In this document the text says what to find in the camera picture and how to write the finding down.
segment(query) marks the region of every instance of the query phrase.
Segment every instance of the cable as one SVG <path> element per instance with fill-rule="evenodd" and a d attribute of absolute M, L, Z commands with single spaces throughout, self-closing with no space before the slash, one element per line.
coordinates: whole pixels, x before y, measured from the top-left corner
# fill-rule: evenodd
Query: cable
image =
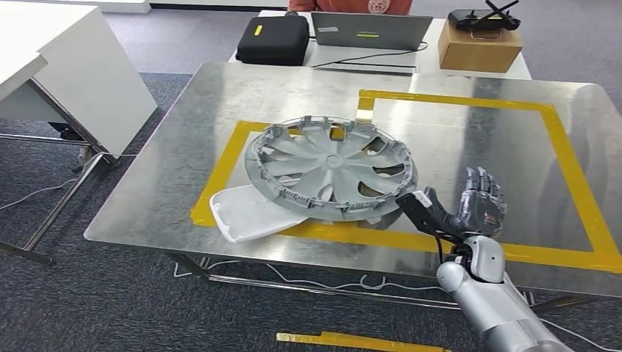
<path fill-rule="evenodd" d="M 217 263 L 214 263 L 208 266 L 206 270 L 210 270 L 213 267 L 221 265 L 221 264 L 233 264 L 233 263 L 239 263 L 239 262 L 240 260 L 225 260 L 223 262 L 217 262 Z M 192 275 L 192 273 L 177 274 L 178 270 L 179 270 L 179 263 L 175 262 L 175 269 L 173 270 L 173 277 L 183 277 L 183 276 Z"/>
<path fill-rule="evenodd" d="M 581 340 L 583 340 L 583 341 L 586 341 L 586 342 L 590 343 L 592 346 L 594 346 L 594 347 L 596 347 L 596 348 L 598 348 L 598 349 L 600 349 L 600 350 L 603 350 L 603 351 L 608 351 L 608 352 L 622 352 L 622 350 L 615 350 L 615 349 L 613 349 L 613 348 L 605 348 L 605 347 L 603 347 L 603 346 L 599 345 L 598 343 L 596 343 L 596 342 L 594 342 L 594 341 L 592 341 L 592 340 L 589 340 L 587 337 L 583 337 L 583 336 L 579 335 L 579 334 L 578 334 L 578 333 L 576 333 L 576 332 L 573 332 L 573 331 L 570 331 L 570 330 L 568 330 L 568 329 L 566 329 L 566 328 L 563 328 L 563 327 L 561 327 L 561 326 L 557 325 L 556 323 L 551 323 L 550 321 L 545 320 L 545 319 L 540 319 L 540 320 L 542 320 L 544 323 L 549 324 L 550 326 L 554 326 L 555 328 L 558 328 L 558 329 L 559 329 L 559 330 L 561 330 L 561 331 L 567 332 L 567 333 L 568 333 L 568 334 L 570 334 L 570 335 L 573 335 L 573 336 L 575 336 L 575 337 L 578 337 L 578 338 L 580 338 Z"/>
<path fill-rule="evenodd" d="M 399 285 L 399 284 L 394 284 L 392 282 L 387 282 L 387 278 L 385 276 L 382 277 L 382 283 L 378 286 L 369 286 L 366 285 L 364 283 L 365 278 L 367 277 L 367 275 L 363 275 L 361 276 L 361 279 L 359 280 L 358 283 L 356 284 L 344 284 L 344 285 L 339 285 L 339 286 L 328 286 L 325 284 L 322 284 L 320 282 L 315 282 L 315 281 L 310 281 L 310 280 L 292 280 L 292 279 L 288 279 L 285 276 L 283 276 L 283 274 L 281 274 L 274 266 L 270 265 L 270 264 L 266 264 L 270 269 L 272 269 L 272 271 L 274 271 L 280 278 L 281 280 L 291 283 L 291 284 L 311 284 L 311 285 L 315 285 L 315 286 L 319 286 L 319 287 L 324 287 L 324 288 L 330 288 L 333 290 L 339 290 L 340 288 L 344 288 L 344 287 L 353 287 L 353 286 L 357 286 L 357 287 L 362 287 L 366 290 L 381 290 L 383 288 L 385 288 L 386 286 L 395 286 L 395 287 L 399 287 L 399 288 L 403 288 L 406 290 L 441 290 L 444 292 L 444 290 L 441 287 L 407 287 L 407 286 L 403 286 L 403 285 Z"/>
<path fill-rule="evenodd" d="M 221 265 L 221 264 L 233 264 L 233 263 L 239 263 L 239 262 L 240 262 L 239 260 L 225 260 L 225 261 L 223 261 L 223 262 L 217 262 L 217 263 L 214 263 L 214 264 L 212 264 L 212 265 L 208 266 L 208 269 L 207 269 L 207 270 L 210 270 L 210 269 L 212 269 L 213 267 L 218 266 L 218 265 Z"/>
<path fill-rule="evenodd" d="M 441 239 L 437 234 L 434 234 L 434 240 L 436 240 L 436 248 L 439 250 L 439 263 L 443 263 L 443 245 L 441 244 Z"/>
<path fill-rule="evenodd" d="M 341 65 L 353 65 L 353 66 L 375 66 L 375 67 L 401 67 L 401 68 L 417 68 L 414 65 L 386 65 L 386 64 L 364 64 L 362 62 L 340 62 Z"/>
<path fill-rule="evenodd" d="M 333 62 L 327 62 L 327 63 L 324 63 L 324 64 L 313 65 L 311 67 L 322 67 L 322 66 L 327 66 L 327 65 L 332 65 L 332 64 L 342 64 L 342 63 L 344 63 L 346 61 L 369 59 L 371 57 L 378 57 L 378 56 L 397 56 L 397 55 L 405 55 L 405 54 L 410 54 L 410 53 L 416 53 L 417 51 L 425 50 L 428 47 L 428 43 L 427 42 L 421 42 L 421 44 L 424 44 L 425 46 L 423 48 L 418 48 L 416 50 L 403 51 L 401 53 L 374 54 L 374 55 L 367 55 L 367 56 L 360 56 L 360 57 L 352 57 L 350 59 L 342 59 L 342 60 L 337 60 L 337 61 L 333 61 Z"/>
<path fill-rule="evenodd" d="M 13 202 L 13 203 L 9 203 L 9 204 L 7 204 L 7 205 L 3 205 L 3 206 L 1 206 L 1 207 L 0 207 L 0 211 L 2 211 L 2 210 L 4 210 L 4 209 L 6 209 L 6 208 L 8 208 L 8 207 L 12 207 L 13 205 L 16 205 L 16 204 L 18 204 L 18 203 L 21 203 L 21 202 L 23 202 L 24 200 L 26 200 L 26 199 L 28 199 L 28 198 L 30 198 L 30 197 L 32 197 L 32 196 L 34 196 L 35 194 L 39 194 L 39 193 L 41 193 L 41 192 L 43 192 L 43 191 L 50 191 L 50 190 L 52 190 L 52 189 L 59 189 L 59 188 L 63 188 L 63 187 L 64 187 L 66 184 L 68 184 L 69 182 L 74 182 L 74 181 L 77 181 L 77 180 L 78 180 L 77 178 L 72 178 L 71 180 L 66 180 L 66 181 L 65 181 L 62 185 L 60 185 L 60 186 L 49 187 L 49 188 L 42 188 L 42 189 L 40 189 L 39 191 L 34 191 L 34 192 L 32 192 L 31 194 L 29 194 L 29 195 L 25 196 L 24 198 L 22 198 L 22 199 L 20 199 L 20 200 L 18 200 L 18 201 L 15 201 L 15 202 Z"/>
<path fill-rule="evenodd" d="M 394 286 L 394 287 L 399 287 L 399 288 L 403 288 L 404 290 L 411 290 L 411 291 L 421 291 L 421 290 L 441 290 L 443 292 L 446 292 L 445 290 L 443 290 L 442 287 L 439 286 L 430 286 L 430 287 L 408 287 L 408 286 L 403 286 L 403 285 L 399 285 L 399 284 L 394 284 L 393 282 L 387 282 L 387 278 L 385 276 L 382 277 L 382 283 L 378 286 L 368 286 L 364 283 L 365 278 L 367 278 L 367 275 L 363 275 L 361 276 L 361 279 L 359 281 L 359 285 L 361 287 L 363 287 L 366 290 L 381 290 L 387 286 Z"/>
<path fill-rule="evenodd" d="M 277 269 L 274 268 L 274 266 L 270 265 L 270 264 L 266 264 L 270 269 L 272 269 L 272 271 L 274 271 L 275 273 L 277 273 L 277 275 L 281 278 L 281 280 L 291 283 L 291 284 L 311 284 L 311 285 L 315 285 L 315 286 L 319 286 L 319 287 L 324 287 L 324 288 L 330 288 L 333 290 L 339 290 L 340 288 L 344 288 L 344 287 L 351 287 L 351 286 L 359 286 L 360 284 L 344 284 L 344 285 L 339 285 L 339 286 L 328 286 L 325 284 L 321 284 L 320 282 L 315 282 L 315 281 L 309 281 L 309 280 L 290 280 L 288 278 L 286 278 L 285 276 L 283 276 L 283 274 L 281 274 Z"/>
<path fill-rule="evenodd" d="M 82 172 L 80 173 L 80 176 L 82 176 L 82 173 L 84 173 L 84 170 L 85 170 L 85 169 L 87 169 L 87 168 L 88 168 L 88 166 L 92 163 L 93 159 L 95 159 L 95 157 L 96 157 L 96 156 L 101 155 L 101 154 L 113 155 L 113 156 L 138 156 L 138 155 L 135 155 L 135 154 L 97 153 L 97 154 L 95 154 L 93 157 L 91 157 L 91 159 L 89 159 L 86 163 L 84 163 L 84 166 L 83 166 Z M 29 195 L 25 196 L 24 198 L 22 198 L 22 199 L 20 199 L 20 200 L 18 200 L 18 201 L 15 201 L 15 202 L 13 202 L 13 203 L 9 203 L 9 204 L 7 204 L 7 205 L 2 205 L 2 206 L 0 207 L 0 211 L 3 211 L 4 209 L 10 208 L 10 207 L 12 207 L 13 205 L 19 204 L 19 203 L 23 202 L 24 200 L 26 200 L 26 199 L 28 199 L 28 198 L 30 198 L 30 197 L 32 197 L 32 196 L 34 196 L 35 194 L 39 194 L 39 193 L 41 193 L 41 192 L 43 192 L 43 191 L 51 191 L 51 190 L 54 190 L 54 189 L 63 188 L 63 187 L 64 187 L 65 185 L 67 185 L 68 183 L 70 183 L 70 182 L 75 182 L 75 181 L 77 181 L 77 180 L 78 180 L 77 178 L 72 178 L 71 180 L 66 180 L 66 181 L 65 181 L 65 182 L 63 182 L 63 183 L 62 183 L 62 185 L 60 185 L 60 186 L 48 187 L 48 188 L 42 188 L 42 189 L 40 189 L 40 190 L 38 190 L 38 191 L 34 191 L 34 192 L 32 192 L 31 194 L 29 194 Z"/>

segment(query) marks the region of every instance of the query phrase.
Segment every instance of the sticker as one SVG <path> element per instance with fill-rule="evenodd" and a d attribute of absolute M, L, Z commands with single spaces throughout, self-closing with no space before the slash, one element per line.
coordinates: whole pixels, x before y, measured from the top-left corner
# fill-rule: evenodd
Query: sticker
<path fill-rule="evenodd" d="M 422 191 L 415 191 L 414 197 L 417 198 L 419 202 L 421 202 L 424 208 L 429 208 L 432 206 L 432 201 Z"/>
<path fill-rule="evenodd" d="M 338 32 L 339 29 L 337 27 L 318 27 L 318 32 L 326 33 L 326 32 Z"/>

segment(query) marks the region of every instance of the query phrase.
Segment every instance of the stainless steel tabletop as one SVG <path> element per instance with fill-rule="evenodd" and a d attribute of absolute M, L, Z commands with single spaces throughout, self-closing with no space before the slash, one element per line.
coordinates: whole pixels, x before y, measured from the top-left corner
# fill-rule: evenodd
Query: stainless steel tabletop
<path fill-rule="evenodd" d="M 199 69 L 84 237 L 165 252 L 434 276 L 438 262 L 431 252 L 285 235 L 232 244 L 218 229 L 193 225 L 189 218 L 237 121 L 281 122 L 308 114 L 354 118 L 359 89 L 554 106 L 613 241 L 622 248 L 622 120 L 599 86 L 216 63 Z M 373 122 L 407 143 L 420 175 L 418 188 L 434 186 L 446 208 L 455 207 L 465 166 L 481 165 L 495 175 L 508 203 L 501 242 L 565 249 L 555 254 L 561 261 L 593 257 L 537 111 L 378 100 Z M 240 157 L 227 186 L 244 184 L 249 180 Z M 389 230 L 415 231 L 405 216 L 390 220 Z M 617 253 L 610 248 L 607 255 L 622 263 Z M 622 275 L 609 271 L 514 261 L 507 271 L 526 289 L 622 297 Z"/>

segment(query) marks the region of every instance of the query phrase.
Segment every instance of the black carrying case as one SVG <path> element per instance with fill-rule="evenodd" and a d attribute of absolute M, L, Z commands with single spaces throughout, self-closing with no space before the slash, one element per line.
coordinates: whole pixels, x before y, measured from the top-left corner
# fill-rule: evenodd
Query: black carrying case
<path fill-rule="evenodd" d="M 242 35 L 235 58 L 246 64 L 301 66 L 307 45 L 305 17 L 255 17 Z"/>

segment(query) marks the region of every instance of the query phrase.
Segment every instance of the white cable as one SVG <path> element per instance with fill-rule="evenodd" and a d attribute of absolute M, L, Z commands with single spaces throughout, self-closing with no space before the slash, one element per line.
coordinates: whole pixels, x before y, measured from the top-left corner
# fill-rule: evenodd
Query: white cable
<path fill-rule="evenodd" d="M 592 341 L 592 340 L 589 340 L 587 337 L 583 337 L 583 336 L 579 335 L 579 334 L 578 334 L 578 333 L 576 333 L 576 332 L 573 332 L 573 331 L 570 331 L 570 330 L 568 330 L 568 329 L 566 329 L 566 328 L 563 328 L 563 327 L 561 327 L 561 326 L 557 325 L 556 323 L 551 323 L 550 321 L 548 321 L 548 320 L 544 320 L 544 319 L 540 319 L 540 320 L 542 320 L 544 323 L 549 324 L 550 326 L 554 326 L 554 327 L 558 328 L 558 329 L 559 329 L 559 330 L 561 330 L 561 331 L 567 332 L 567 333 L 569 333 L 570 335 L 573 335 L 573 336 L 575 336 L 575 337 L 578 337 L 578 338 L 580 338 L 581 340 L 583 340 L 583 341 L 586 341 L 586 342 L 590 343 L 592 346 L 594 346 L 594 347 L 596 347 L 596 348 L 598 348 L 598 349 L 600 349 L 600 350 L 603 350 L 603 351 L 608 351 L 608 352 L 622 352 L 622 350 L 615 350 L 615 349 L 613 349 L 613 348 L 605 348 L 605 347 L 603 347 L 603 346 L 599 345 L 598 343 L 596 343 L 596 342 L 594 342 L 594 341 Z"/>
<path fill-rule="evenodd" d="M 218 266 L 221 264 L 233 264 L 233 263 L 239 263 L 239 262 L 240 262 L 239 260 L 225 260 L 224 262 L 217 262 L 217 263 L 214 263 L 208 266 L 208 270 L 212 269 L 214 266 Z"/>
<path fill-rule="evenodd" d="M 403 285 L 399 285 L 399 284 L 394 284 L 392 282 L 387 282 L 387 278 L 385 276 L 382 277 L 382 283 L 380 285 L 378 285 L 378 286 L 368 286 L 368 285 L 366 285 L 364 283 L 365 278 L 367 278 L 367 275 L 361 276 L 359 284 L 361 285 L 361 287 L 363 287 L 364 289 L 367 289 L 367 290 L 381 290 L 381 289 L 385 288 L 386 286 L 395 286 L 395 287 L 403 288 L 404 290 L 412 290 L 412 291 L 441 290 L 441 291 L 445 292 L 445 290 L 443 290 L 443 288 L 439 287 L 439 286 L 408 287 L 408 286 L 403 286 Z"/>
<path fill-rule="evenodd" d="M 357 287 L 362 287 L 366 290 L 381 290 L 382 288 L 386 287 L 386 286 L 396 286 L 396 287 L 400 287 L 406 290 L 442 290 L 444 291 L 442 288 L 440 287 L 407 287 L 407 286 L 402 286 L 402 285 L 398 285 L 398 284 L 393 284 L 391 282 L 387 282 L 387 278 L 386 277 L 382 277 L 382 283 L 378 286 L 369 286 L 366 285 L 364 283 L 365 278 L 367 277 L 367 275 L 363 275 L 361 276 L 361 279 L 359 280 L 358 283 L 356 284 L 344 284 L 344 285 L 339 285 L 339 286 L 328 286 L 325 284 L 321 284 L 320 282 L 315 282 L 315 281 L 309 281 L 309 280 L 290 280 L 288 278 L 286 278 L 285 276 L 283 276 L 283 274 L 281 274 L 277 269 L 275 269 L 274 266 L 270 265 L 270 264 L 266 264 L 270 269 L 272 269 L 272 271 L 274 271 L 275 273 L 277 273 L 277 275 L 281 278 L 281 280 L 285 281 L 285 282 L 289 282 L 292 284 L 311 284 L 311 285 L 316 285 L 319 287 L 324 287 L 324 288 L 330 288 L 333 290 L 338 290 L 340 288 L 344 288 L 344 287 L 352 287 L 352 286 L 357 286 Z"/>
<path fill-rule="evenodd" d="M 18 200 L 18 201 L 15 201 L 15 202 L 13 202 L 13 203 L 9 203 L 9 204 L 7 204 L 7 205 L 2 205 L 2 206 L 0 207 L 0 211 L 2 211 L 2 210 L 4 210 L 4 209 L 6 209 L 6 208 L 8 208 L 8 207 L 12 207 L 13 205 L 16 205 L 16 204 L 18 204 L 18 203 L 21 203 L 21 202 L 23 202 L 24 200 L 26 200 L 26 199 L 28 199 L 28 198 L 30 198 L 30 197 L 32 197 L 32 196 L 34 196 L 35 194 L 41 193 L 41 192 L 43 192 L 43 191 L 50 191 L 50 190 L 52 190 L 52 189 L 59 189 L 59 188 L 64 187 L 64 186 L 65 186 L 66 184 L 68 184 L 69 182 L 74 182 L 74 181 L 77 181 L 77 180 L 78 180 L 77 178 L 72 178 L 71 180 L 66 180 L 66 181 L 65 181 L 62 185 L 60 185 L 60 186 L 56 186 L 56 187 L 48 187 L 48 188 L 42 188 L 42 189 L 40 189 L 39 191 L 34 191 L 34 192 L 32 192 L 31 194 L 29 194 L 29 195 L 25 196 L 24 198 L 22 198 L 22 199 L 20 199 L 20 200 Z"/>
<path fill-rule="evenodd" d="M 239 263 L 239 260 L 225 260 L 224 262 L 217 262 L 214 263 L 210 266 L 208 266 L 208 268 L 206 270 L 210 270 L 215 266 L 221 265 L 221 264 L 233 264 L 233 263 Z M 192 275 L 192 273 L 183 273 L 183 274 L 177 274 L 177 271 L 179 270 L 179 263 L 175 262 L 175 269 L 173 271 L 173 277 L 182 277 L 182 276 L 188 276 L 188 275 Z"/>
<path fill-rule="evenodd" d="M 274 271 L 275 273 L 277 273 L 277 275 L 281 278 L 281 280 L 285 281 L 285 282 L 289 282 L 291 284 L 311 284 L 311 285 L 316 285 L 319 287 L 324 287 L 324 288 L 330 288 L 333 290 L 338 290 L 340 288 L 344 288 L 344 287 L 350 287 L 350 286 L 359 286 L 360 284 L 344 284 L 344 285 L 339 285 L 339 286 L 328 286 L 325 284 L 321 284 L 319 282 L 315 282 L 315 281 L 309 281 L 309 280 L 290 280 L 288 278 L 286 278 L 285 276 L 283 276 L 283 274 L 281 274 L 277 269 L 275 269 L 274 266 L 270 265 L 270 264 L 266 264 L 270 269 L 272 269 L 272 271 Z"/>
<path fill-rule="evenodd" d="M 182 276 L 192 275 L 192 273 L 177 274 L 177 270 L 179 270 L 179 263 L 175 262 L 175 269 L 173 271 L 173 277 L 182 277 Z"/>
<path fill-rule="evenodd" d="M 85 170 L 85 169 L 86 169 L 86 168 L 90 165 L 90 163 L 92 162 L 92 160 L 93 160 L 93 159 L 95 159 L 95 157 L 96 157 L 96 156 L 101 155 L 101 154 L 113 155 L 113 156 L 138 156 L 138 155 L 134 155 L 134 154 L 97 153 L 97 154 L 95 154 L 93 157 L 91 157 L 91 159 L 89 159 L 86 163 L 84 163 L 84 168 L 82 169 L 82 172 L 84 172 L 84 170 Z M 39 193 L 41 193 L 41 192 L 43 192 L 43 191 L 51 191 L 51 190 L 53 190 L 53 189 L 63 188 L 66 184 L 68 184 L 68 183 L 70 183 L 70 182 L 75 182 L 75 181 L 77 181 L 77 180 L 78 180 L 77 178 L 72 178 L 71 180 L 66 180 L 66 181 L 65 181 L 62 185 L 60 185 L 60 186 L 48 187 L 48 188 L 42 188 L 42 189 L 40 189 L 39 191 L 34 191 L 34 192 L 32 192 L 31 194 L 29 194 L 29 195 L 25 196 L 24 198 L 22 198 L 22 199 L 20 199 L 20 200 L 18 200 L 18 201 L 15 201 L 15 202 L 13 202 L 13 203 L 9 203 L 9 204 L 7 204 L 7 205 L 2 205 L 2 206 L 0 207 L 0 211 L 3 211 L 4 209 L 10 208 L 10 207 L 12 207 L 13 205 L 19 204 L 19 203 L 23 202 L 24 200 L 26 200 L 26 199 L 28 199 L 28 198 L 30 198 L 30 197 L 32 197 L 32 196 L 34 196 L 35 194 L 39 194 Z"/>

